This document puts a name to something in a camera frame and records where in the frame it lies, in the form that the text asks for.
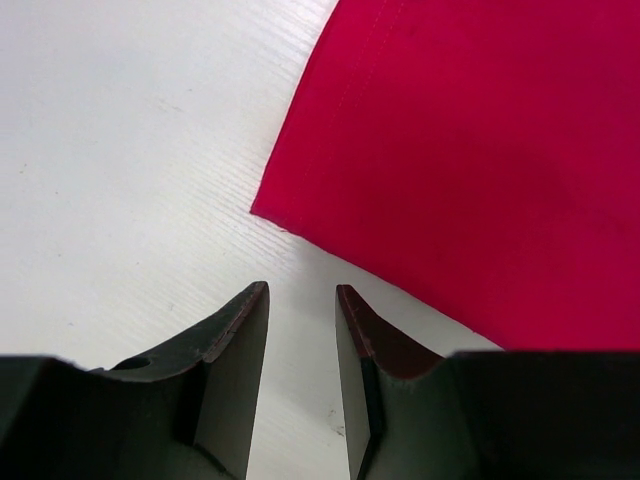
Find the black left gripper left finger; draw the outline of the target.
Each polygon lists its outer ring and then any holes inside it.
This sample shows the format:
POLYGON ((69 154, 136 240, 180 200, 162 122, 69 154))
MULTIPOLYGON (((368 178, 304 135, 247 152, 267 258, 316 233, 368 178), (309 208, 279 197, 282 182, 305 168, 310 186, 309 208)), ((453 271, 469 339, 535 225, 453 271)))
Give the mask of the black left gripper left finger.
POLYGON ((1 359, 5 479, 243 479, 269 318, 254 282, 110 369, 1 359))

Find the crimson red t shirt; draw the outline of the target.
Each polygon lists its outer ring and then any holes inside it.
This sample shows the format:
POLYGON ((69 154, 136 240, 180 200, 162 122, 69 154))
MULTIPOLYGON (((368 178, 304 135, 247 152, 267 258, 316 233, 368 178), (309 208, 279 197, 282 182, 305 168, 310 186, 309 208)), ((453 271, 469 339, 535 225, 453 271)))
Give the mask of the crimson red t shirt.
POLYGON ((339 2, 251 210, 501 347, 637 349, 638 2, 339 2))

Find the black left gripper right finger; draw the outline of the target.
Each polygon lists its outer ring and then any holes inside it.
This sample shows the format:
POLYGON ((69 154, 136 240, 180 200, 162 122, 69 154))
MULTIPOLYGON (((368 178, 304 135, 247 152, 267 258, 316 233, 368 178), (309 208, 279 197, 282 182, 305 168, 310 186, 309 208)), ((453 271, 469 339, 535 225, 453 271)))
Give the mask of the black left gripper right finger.
POLYGON ((354 479, 635 479, 635 352, 440 356, 336 289, 354 479))

